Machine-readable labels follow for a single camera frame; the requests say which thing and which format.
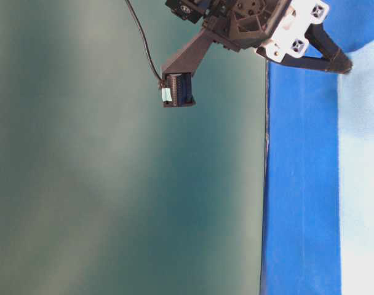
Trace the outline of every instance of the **dark green surface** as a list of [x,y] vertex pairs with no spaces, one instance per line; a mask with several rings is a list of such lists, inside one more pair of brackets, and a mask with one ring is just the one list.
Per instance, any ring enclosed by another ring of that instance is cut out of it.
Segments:
[[[132,1],[160,64],[199,29]],[[258,294],[264,61],[162,109],[123,0],[0,0],[0,294]]]

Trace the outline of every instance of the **white plastic part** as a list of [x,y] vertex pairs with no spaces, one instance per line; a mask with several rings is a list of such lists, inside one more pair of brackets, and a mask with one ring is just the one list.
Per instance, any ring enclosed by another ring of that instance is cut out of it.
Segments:
[[310,43],[305,38],[311,24],[324,22],[329,5],[321,0],[293,0],[271,39],[262,43],[268,58],[280,63],[285,54],[301,58]]
[[163,88],[161,90],[161,92],[162,92],[162,101],[163,102],[166,102],[166,101],[172,102],[172,96],[170,94],[170,88]]

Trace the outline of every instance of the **wire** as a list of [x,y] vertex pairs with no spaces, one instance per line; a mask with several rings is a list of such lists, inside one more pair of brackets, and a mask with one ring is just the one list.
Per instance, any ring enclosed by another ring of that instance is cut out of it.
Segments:
[[133,20],[135,21],[135,23],[137,24],[138,26],[138,29],[139,29],[139,33],[140,33],[140,36],[142,37],[142,41],[143,41],[143,45],[145,46],[145,54],[146,54],[146,57],[149,61],[149,65],[150,65],[150,68],[153,72],[153,74],[156,76],[157,80],[160,82],[160,83],[163,83],[163,80],[161,79],[160,75],[158,75],[158,72],[156,71],[156,67],[154,66],[154,63],[151,59],[151,55],[150,55],[150,50],[149,50],[149,45],[148,45],[148,41],[146,40],[146,36],[145,36],[145,32],[143,31],[143,28],[139,22],[139,19],[130,3],[130,0],[125,0],[125,3],[127,4],[128,6],[128,9],[130,10],[130,13],[133,17]]

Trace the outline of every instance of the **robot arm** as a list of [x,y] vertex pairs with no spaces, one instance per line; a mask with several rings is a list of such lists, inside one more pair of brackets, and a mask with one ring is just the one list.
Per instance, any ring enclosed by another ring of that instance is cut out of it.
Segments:
[[[329,6],[321,0],[168,0],[174,14],[203,29],[162,66],[165,107],[192,106],[191,78],[210,45],[235,52],[253,48],[275,63],[347,73],[352,63],[324,31]],[[309,45],[322,58],[306,57]]]

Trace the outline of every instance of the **blue panel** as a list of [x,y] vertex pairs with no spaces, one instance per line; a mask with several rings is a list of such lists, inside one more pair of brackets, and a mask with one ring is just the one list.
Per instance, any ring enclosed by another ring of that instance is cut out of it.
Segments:
[[[344,51],[374,39],[374,0],[326,2]],[[341,294],[336,88],[336,74],[270,65],[263,294]]]

